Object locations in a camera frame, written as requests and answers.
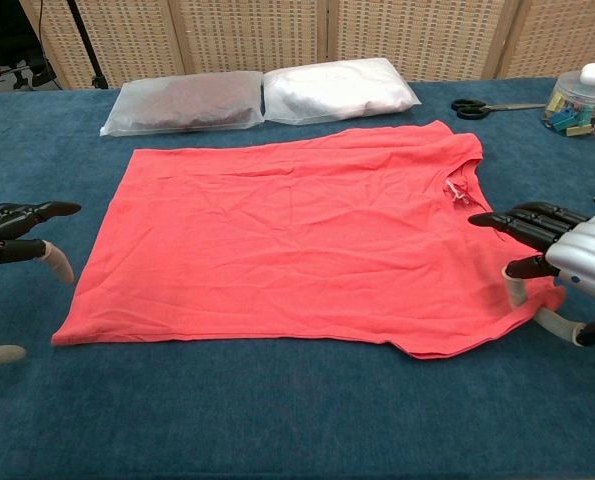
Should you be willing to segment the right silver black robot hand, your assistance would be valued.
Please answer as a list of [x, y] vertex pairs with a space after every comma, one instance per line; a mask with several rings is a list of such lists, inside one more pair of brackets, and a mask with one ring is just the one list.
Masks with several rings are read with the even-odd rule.
[[[507, 212], [475, 214], [468, 221], [507, 234], [538, 252], [509, 262], [502, 270], [513, 309], [528, 302], [526, 281], [534, 278], [557, 278], [595, 298], [595, 216], [587, 217], [546, 202], [530, 202]], [[539, 308], [532, 319], [577, 346], [595, 345], [595, 322], [573, 322], [545, 307]]]

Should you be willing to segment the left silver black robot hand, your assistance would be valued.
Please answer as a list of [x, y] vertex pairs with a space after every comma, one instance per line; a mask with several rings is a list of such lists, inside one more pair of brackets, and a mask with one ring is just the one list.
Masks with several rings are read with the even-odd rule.
[[53, 243], [26, 239], [36, 225], [54, 217], [78, 213], [77, 203], [49, 201], [40, 204], [0, 203], [0, 264], [38, 260], [65, 284], [74, 282], [74, 272], [67, 256]]

